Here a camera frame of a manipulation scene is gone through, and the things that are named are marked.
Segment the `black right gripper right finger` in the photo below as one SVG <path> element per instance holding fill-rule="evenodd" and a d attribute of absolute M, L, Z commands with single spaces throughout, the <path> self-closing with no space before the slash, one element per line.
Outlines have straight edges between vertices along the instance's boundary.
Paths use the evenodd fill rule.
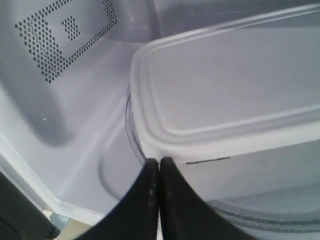
<path fill-rule="evenodd" d="M 187 183 L 174 160 L 159 170 L 159 211 L 164 240 L 251 240 L 205 203 Z"/>

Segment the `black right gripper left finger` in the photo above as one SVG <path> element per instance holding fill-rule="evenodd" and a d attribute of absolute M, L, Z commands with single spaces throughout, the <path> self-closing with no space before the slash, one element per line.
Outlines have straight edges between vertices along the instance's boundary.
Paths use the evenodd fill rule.
<path fill-rule="evenodd" d="M 134 184 L 100 222 L 81 240 L 155 240 L 158 230 L 159 165 L 147 160 Z"/>

